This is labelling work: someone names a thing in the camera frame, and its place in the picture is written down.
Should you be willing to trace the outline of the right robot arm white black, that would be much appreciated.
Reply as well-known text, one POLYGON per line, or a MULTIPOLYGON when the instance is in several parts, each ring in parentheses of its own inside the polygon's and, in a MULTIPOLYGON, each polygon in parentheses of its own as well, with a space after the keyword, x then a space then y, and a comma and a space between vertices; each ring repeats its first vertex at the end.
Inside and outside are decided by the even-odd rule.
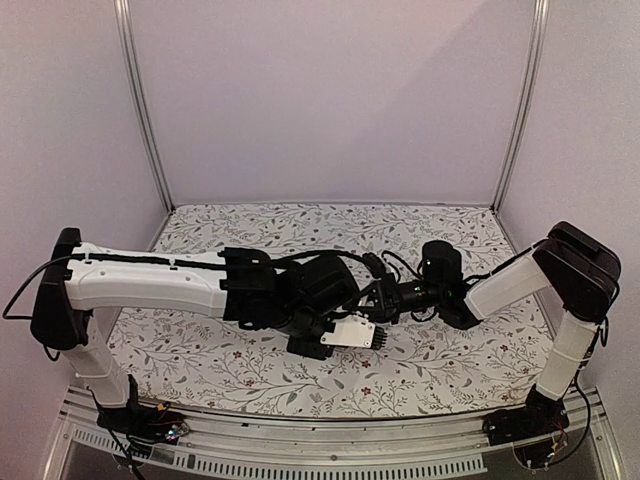
POLYGON ((384 270, 374 274, 368 300, 372 318, 394 322, 400 314, 433 309, 445 324, 469 330, 504 308, 542 290, 552 290, 563 315, 552 350, 517 415, 517 427, 537 436, 552 424, 575 375, 587 360, 600 326, 619 294, 618 256, 568 222, 492 271, 464 276, 462 255, 450 243, 422 247, 421 269, 399 282, 384 270))

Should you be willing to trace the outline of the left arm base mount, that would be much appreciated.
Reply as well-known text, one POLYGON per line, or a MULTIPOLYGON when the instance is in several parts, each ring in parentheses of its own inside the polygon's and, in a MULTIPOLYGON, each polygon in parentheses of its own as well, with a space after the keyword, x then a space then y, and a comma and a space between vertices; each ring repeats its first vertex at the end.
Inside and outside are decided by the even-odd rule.
POLYGON ((175 445, 190 432, 184 415, 174 411, 169 402, 153 407, 134 403, 122 408, 105 408, 100 404, 96 407, 100 427, 124 434, 134 442, 175 445))

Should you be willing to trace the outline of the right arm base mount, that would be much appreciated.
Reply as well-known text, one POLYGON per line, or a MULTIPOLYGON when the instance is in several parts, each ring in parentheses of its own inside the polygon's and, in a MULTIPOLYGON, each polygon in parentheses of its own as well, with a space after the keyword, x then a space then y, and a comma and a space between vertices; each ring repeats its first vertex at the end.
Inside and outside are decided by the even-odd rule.
POLYGON ((568 445, 569 419, 562 401, 499 409, 483 417, 482 431, 491 446, 511 444, 525 468, 548 467, 568 445))

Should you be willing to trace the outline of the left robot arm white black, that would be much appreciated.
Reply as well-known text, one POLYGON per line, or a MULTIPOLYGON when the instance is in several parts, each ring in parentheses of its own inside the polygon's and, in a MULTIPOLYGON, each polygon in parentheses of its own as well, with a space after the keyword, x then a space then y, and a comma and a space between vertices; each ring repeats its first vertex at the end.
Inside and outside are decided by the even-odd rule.
POLYGON ((148 412, 100 334, 96 310, 166 309, 271 329, 286 335, 288 352, 324 360, 336 347, 374 344, 374 326, 348 310, 360 292, 348 257, 326 250, 273 258, 232 247, 196 255, 119 251, 65 228, 37 273, 30 331, 66 357, 116 424, 138 434, 148 412))

